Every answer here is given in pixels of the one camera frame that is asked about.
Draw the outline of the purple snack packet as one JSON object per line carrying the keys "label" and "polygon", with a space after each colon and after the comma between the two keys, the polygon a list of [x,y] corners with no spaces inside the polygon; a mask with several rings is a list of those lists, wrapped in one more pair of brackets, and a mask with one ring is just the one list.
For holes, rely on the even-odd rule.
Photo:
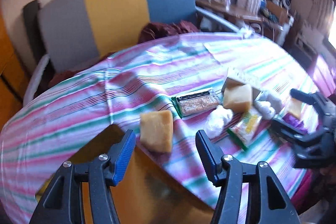
{"label": "purple snack packet", "polygon": [[301,110],[302,102],[291,98],[288,105],[285,107],[285,115],[283,120],[293,126],[295,129],[299,130],[303,134],[307,134],[308,130],[304,125],[304,122],[301,120]]}

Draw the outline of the beige sock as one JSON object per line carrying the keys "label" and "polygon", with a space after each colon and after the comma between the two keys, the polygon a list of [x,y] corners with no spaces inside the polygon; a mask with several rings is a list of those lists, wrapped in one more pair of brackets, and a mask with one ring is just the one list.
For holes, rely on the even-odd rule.
{"label": "beige sock", "polygon": [[253,106],[264,120],[271,120],[283,108],[283,102],[278,92],[273,90],[262,91],[255,99]]}

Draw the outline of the Weidan snack packet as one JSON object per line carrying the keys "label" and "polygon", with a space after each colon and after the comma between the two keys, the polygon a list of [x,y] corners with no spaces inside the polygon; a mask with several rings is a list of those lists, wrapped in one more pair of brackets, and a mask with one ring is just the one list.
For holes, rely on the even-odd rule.
{"label": "Weidan snack packet", "polygon": [[241,116],[241,120],[227,129],[233,141],[246,151],[261,122],[262,115],[254,108],[250,108]]}

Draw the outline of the yellow sponge block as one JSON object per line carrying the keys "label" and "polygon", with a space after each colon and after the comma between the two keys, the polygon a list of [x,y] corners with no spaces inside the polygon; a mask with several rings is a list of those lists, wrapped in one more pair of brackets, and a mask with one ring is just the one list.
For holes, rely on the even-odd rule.
{"label": "yellow sponge block", "polygon": [[252,87],[248,84],[225,88],[223,93],[223,107],[234,113],[247,112],[252,106]]}
{"label": "yellow sponge block", "polygon": [[170,110],[140,115],[140,142],[149,151],[171,153],[173,147],[173,115]]}

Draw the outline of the white cardboard box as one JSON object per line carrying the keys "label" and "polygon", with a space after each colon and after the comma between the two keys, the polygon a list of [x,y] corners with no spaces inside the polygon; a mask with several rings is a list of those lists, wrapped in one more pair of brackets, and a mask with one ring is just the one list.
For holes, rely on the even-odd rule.
{"label": "white cardboard box", "polygon": [[255,100],[262,91],[260,80],[251,73],[246,73],[236,68],[228,68],[221,93],[224,93],[225,88],[233,88],[246,84],[252,87],[252,98]]}

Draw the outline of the white plastic bundle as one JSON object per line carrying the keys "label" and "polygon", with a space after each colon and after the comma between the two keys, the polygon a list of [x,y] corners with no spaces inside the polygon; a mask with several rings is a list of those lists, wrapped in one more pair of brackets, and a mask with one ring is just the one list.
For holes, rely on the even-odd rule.
{"label": "white plastic bundle", "polygon": [[210,139],[218,137],[226,125],[230,123],[233,118],[233,111],[231,109],[225,109],[222,105],[218,105],[213,110],[204,125],[204,131]]}

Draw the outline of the green cereal bar packet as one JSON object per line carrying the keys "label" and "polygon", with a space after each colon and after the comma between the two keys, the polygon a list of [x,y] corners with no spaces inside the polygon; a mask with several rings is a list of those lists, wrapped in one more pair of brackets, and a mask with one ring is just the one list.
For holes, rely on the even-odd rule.
{"label": "green cereal bar packet", "polygon": [[220,105],[219,97],[213,88],[196,90],[171,97],[171,101],[180,118],[209,111]]}

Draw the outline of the striped pink green bedsheet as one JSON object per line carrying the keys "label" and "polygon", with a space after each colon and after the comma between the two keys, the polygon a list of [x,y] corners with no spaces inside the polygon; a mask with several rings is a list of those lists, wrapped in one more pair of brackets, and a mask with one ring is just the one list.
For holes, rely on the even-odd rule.
{"label": "striped pink green bedsheet", "polygon": [[238,34],[187,34],[153,40],[114,53],[50,88],[23,107],[1,131],[1,203],[13,223],[28,223],[36,192],[82,146],[110,124],[139,133],[139,116],[170,110],[173,149],[155,161],[207,205],[219,189],[206,178],[195,134],[208,113],[180,118],[171,98],[204,88],[221,92],[229,68],[256,77],[282,102],[295,88],[317,86],[277,44]]}

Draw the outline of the cardboard box with clutter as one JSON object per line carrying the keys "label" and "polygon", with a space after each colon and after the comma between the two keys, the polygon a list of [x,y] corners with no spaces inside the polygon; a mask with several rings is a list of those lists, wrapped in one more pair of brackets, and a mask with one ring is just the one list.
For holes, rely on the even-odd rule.
{"label": "cardboard box with clutter", "polygon": [[294,17],[290,14],[291,0],[266,0],[266,9],[277,18],[278,24],[293,25]]}

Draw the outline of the wooden side desk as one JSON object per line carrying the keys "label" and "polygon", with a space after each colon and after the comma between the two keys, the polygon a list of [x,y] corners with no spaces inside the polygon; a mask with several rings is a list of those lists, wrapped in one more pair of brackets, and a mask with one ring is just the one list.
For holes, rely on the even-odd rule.
{"label": "wooden side desk", "polygon": [[195,4],[205,10],[209,10],[225,20],[239,25],[252,28],[260,35],[266,35],[271,40],[275,41],[275,37],[284,30],[283,26],[272,22],[270,19],[262,15],[255,15],[244,9],[238,8],[235,5],[225,8],[222,4],[209,2],[206,0],[196,0]]}

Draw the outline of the wooden wardrobe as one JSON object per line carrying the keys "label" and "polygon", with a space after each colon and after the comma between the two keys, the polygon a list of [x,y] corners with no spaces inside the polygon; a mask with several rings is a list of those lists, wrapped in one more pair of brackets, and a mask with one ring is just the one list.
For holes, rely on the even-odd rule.
{"label": "wooden wardrobe", "polygon": [[1,127],[23,107],[23,97],[29,83],[29,76],[11,43],[1,19]]}

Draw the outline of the dark red cloth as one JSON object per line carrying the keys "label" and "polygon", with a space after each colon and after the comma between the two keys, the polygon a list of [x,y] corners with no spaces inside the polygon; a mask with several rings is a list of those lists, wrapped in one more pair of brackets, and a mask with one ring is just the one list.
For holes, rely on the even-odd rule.
{"label": "dark red cloth", "polygon": [[200,30],[191,22],[181,20],[179,23],[148,23],[141,30],[138,38],[138,44],[145,43],[151,40],[165,38],[169,36],[197,33]]}

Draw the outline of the grey yellow blue chair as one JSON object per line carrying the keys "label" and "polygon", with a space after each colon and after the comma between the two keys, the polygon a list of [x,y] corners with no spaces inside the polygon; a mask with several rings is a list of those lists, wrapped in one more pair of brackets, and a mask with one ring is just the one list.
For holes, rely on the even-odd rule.
{"label": "grey yellow blue chair", "polygon": [[37,61],[23,98],[30,103],[56,73],[91,66],[100,57],[136,45],[148,23],[198,24],[203,18],[238,32],[234,24],[196,6],[195,0],[34,0],[22,10]]}

